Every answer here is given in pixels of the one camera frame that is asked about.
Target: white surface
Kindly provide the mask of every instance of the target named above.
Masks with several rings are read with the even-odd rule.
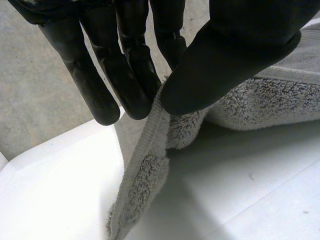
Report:
[[[0,240],[106,239],[123,174],[115,128],[90,121],[0,171]]]
[[[320,18],[312,19],[306,25],[303,26],[303,29],[306,27],[309,27],[311,25],[318,24],[318,23],[320,23]]]
[[[127,240],[319,240],[320,121],[206,125]]]
[[[8,163],[8,160],[5,158],[5,156],[0,152],[0,171],[5,167],[5,165]]]
[[[250,132],[205,125],[126,240],[319,240],[320,121]],[[94,121],[0,171],[0,240],[106,240],[123,174]]]

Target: terry cloth towel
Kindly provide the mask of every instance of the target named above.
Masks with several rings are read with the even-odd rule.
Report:
[[[166,149],[181,149],[197,136],[204,119],[234,130],[320,119],[320,24],[302,31],[286,59],[232,89],[204,110],[170,116],[157,94],[145,120],[126,114],[115,125],[124,158],[124,176],[107,223],[109,240],[123,240],[160,191],[169,171]]]

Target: concrete floor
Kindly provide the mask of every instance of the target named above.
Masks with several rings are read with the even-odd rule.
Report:
[[[186,1],[182,34],[188,44],[208,19],[209,0]],[[170,69],[156,45],[152,14],[146,41],[163,79]],[[0,49],[0,152],[8,160],[93,119],[59,55],[8,1],[0,1]]]

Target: black finger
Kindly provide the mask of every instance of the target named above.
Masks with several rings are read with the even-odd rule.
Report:
[[[114,6],[110,3],[84,8],[80,21],[90,38],[99,64],[126,113],[136,120],[145,118],[152,102],[121,53]]]
[[[180,35],[186,0],[150,0],[156,42],[170,68],[174,70],[187,45]]]
[[[145,40],[149,2],[116,0],[115,7],[123,52],[140,85],[153,101],[161,81]]]
[[[39,27],[60,54],[96,121],[114,124],[120,117],[120,109],[92,62],[79,20],[66,18]]]
[[[196,35],[161,92],[161,103],[172,115],[206,107],[232,88],[291,53],[297,33],[284,46],[251,47],[214,30],[210,22]]]
[[[61,20],[77,14],[77,5],[66,0],[8,0],[9,3],[34,25],[43,25],[50,21]]]
[[[291,53],[319,9],[320,0],[210,0],[211,19],[164,85],[163,107],[184,115],[215,103]]]

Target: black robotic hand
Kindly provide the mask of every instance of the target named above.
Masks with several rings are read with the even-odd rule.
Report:
[[[161,92],[172,115],[204,109],[290,54],[320,0],[210,0],[197,33]]]
[[[145,118],[161,85],[146,45],[149,0],[9,0],[60,54],[96,121],[111,125],[120,110],[85,46],[81,25],[127,114]],[[180,36],[184,0],[150,0],[160,51],[174,69],[186,41]],[[118,43],[118,32],[122,54]]]
[[[119,108],[93,66],[80,22],[126,112],[134,119],[147,116],[160,85],[144,37],[148,0],[9,1],[41,25],[99,123],[116,122]],[[286,57],[300,41],[300,28],[320,10],[320,0],[210,0],[210,20],[186,49],[179,32],[185,0],[150,4],[157,44],[173,70],[161,103],[173,115],[210,106]]]

